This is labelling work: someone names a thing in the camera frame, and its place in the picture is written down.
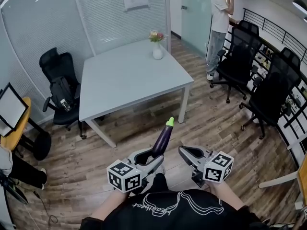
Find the white vase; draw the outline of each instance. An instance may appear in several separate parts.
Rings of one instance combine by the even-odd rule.
[[[153,57],[155,59],[162,59],[163,58],[163,51],[161,49],[161,45],[159,42],[154,43],[153,46]]]

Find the glass door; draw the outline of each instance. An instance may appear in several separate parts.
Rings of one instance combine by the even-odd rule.
[[[211,30],[211,0],[182,0],[181,13],[182,41],[205,58]]]

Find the flower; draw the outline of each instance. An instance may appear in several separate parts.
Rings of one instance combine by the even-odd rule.
[[[158,31],[150,31],[149,39],[151,42],[160,42],[165,39],[165,36],[163,33],[160,33]]]

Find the black office chair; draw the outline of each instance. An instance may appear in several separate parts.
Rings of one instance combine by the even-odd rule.
[[[252,94],[249,105],[239,105],[240,109],[246,107],[254,114],[242,125],[242,131],[256,118],[262,131],[259,139],[265,137],[263,121],[268,125],[277,126],[279,118],[283,115],[282,105],[293,87],[300,82],[300,64],[299,57],[288,48],[284,48],[281,53],[273,54],[269,72]]]
[[[259,38],[259,28],[253,23],[240,21],[237,27],[232,28],[231,45],[228,53],[222,49],[218,52],[220,57],[219,65],[216,71],[226,80],[214,81],[210,84],[227,84],[228,94],[226,103],[230,103],[229,95],[231,88],[234,87],[243,94],[243,100],[246,100],[246,94],[242,88],[246,88],[252,76],[257,73],[258,67],[253,66],[253,60],[261,47]]]
[[[56,125],[65,125],[67,130],[70,130],[71,126],[76,121],[78,121],[80,137],[85,139],[86,136],[82,134],[82,123],[79,121],[81,85],[76,79],[71,54],[64,53],[59,55],[57,48],[53,48],[41,56],[39,65],[50,83],[52,80],[58,77],[65,77],[75,100],[72,109],[69,112],[66,112],[62,107],[55,107],[52,105],[50,103],[51,97],[48,97],[45,101],[43,112],[45,112],[47,108],[50,107],[55,111],[53,123]]]

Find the black backpack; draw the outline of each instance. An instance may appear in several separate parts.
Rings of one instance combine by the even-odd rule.
[[[63,109],[61,100],[65,99],[70,107],[74,105],[74,96],[71,87],[65,77],[58,77],[51,81],[50,91],[52,94],[51,100],[57,108]]]

